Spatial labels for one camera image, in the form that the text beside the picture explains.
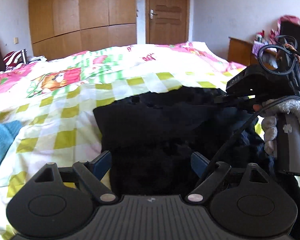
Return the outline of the gloved right hand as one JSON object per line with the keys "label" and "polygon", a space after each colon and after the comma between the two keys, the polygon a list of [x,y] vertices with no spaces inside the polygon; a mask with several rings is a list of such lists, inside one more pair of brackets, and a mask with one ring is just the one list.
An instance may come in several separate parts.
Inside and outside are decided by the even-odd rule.
{"label": "gloved right hand", "polygon": [[300,101],[287,100],[263,114],[265,151],[282,173],[300,176]]}

